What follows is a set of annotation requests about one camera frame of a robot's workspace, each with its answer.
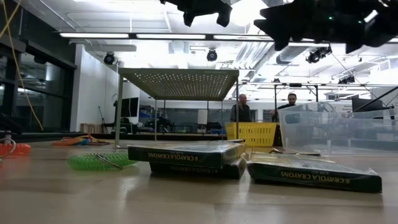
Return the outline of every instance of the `wooden table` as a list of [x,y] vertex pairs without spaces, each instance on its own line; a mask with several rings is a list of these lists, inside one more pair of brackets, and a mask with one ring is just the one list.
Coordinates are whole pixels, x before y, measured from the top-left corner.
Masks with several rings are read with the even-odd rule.
[[0,222],[72,223],[397,223],[398,157],[334,157],[383,178],[381,194],[151,174],[147,162],[121,171],[79,172],[67,159],[112,146],[55,148],[32,143],[28,157],[0,168]]

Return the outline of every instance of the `person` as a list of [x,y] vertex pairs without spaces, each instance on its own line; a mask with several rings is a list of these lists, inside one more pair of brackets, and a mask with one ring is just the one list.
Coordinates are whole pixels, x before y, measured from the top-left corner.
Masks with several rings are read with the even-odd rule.
[[[281,109],[284,109],[284,108],[289,108],[291,106],[295,106],[296,105],[296,100],[297,100],[296,94],[289,93],[289,95],[287,95],[287,100],[289,101],[289,103],[286,104],[286,105],[278,107],[278,110],[281,110]],[[277,121],[278,111],[272,110],[271,111],[271,115],[272,115],[272,120],[273,121]]]
[[[251,122],[250,107],[246,104],[248,98],[245,94],[239,95],[239,122]],[[231,122],[236,122],[236,105],[231,109]]]

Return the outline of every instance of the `yellow basket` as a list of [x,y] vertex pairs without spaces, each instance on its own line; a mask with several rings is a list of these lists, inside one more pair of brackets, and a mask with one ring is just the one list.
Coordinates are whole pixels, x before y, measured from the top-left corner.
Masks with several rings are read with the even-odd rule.
[[[239,138],[244,139],[248,147],[271,147],[277,123],[239,122]],[[236,139],[236,123],[225,126],[228,140]]]

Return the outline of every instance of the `stacked crayon boxes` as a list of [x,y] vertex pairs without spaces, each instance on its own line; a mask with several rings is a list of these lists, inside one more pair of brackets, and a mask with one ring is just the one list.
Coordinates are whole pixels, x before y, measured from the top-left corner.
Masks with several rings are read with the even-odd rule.
[[150,162],[152,172],[240,179],[246,169],[244,144],[199,141],[128,146],[129,159]]

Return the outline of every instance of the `green plastic spring toy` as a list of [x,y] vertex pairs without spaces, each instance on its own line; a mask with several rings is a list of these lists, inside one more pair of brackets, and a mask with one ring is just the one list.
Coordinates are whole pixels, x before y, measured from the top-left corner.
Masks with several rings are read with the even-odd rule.
[[75,155],[68,159],[68,164],[75,170],[111,170],[122,169],[135,164],[127,153],[89,153]]

